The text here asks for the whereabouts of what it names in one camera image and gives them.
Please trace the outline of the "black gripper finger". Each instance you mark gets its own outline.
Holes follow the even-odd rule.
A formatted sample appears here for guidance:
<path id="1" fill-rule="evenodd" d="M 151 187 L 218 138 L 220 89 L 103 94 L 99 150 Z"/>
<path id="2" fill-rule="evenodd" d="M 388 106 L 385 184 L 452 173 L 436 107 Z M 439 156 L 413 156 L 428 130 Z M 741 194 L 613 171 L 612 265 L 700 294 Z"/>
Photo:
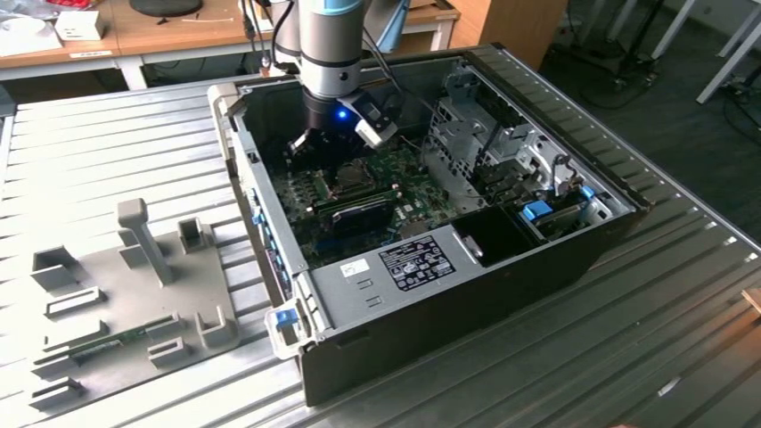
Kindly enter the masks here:
<path id="1" fill-rule="evenodd" d="M 359 137 L 349 137 L 339 140 L 332 156 L 332 176 L 333 178 L 364 177 L 367 175 L 367 165 L 364 157 L 368 154 L 365 142 Z"/>
<path id="2" fill-rule="evenodd" d="M 332 139 L 323 130 L 307 129 L 288 145 L 287 153 L 287 169 L 293 174 L 333 168 Z"/>

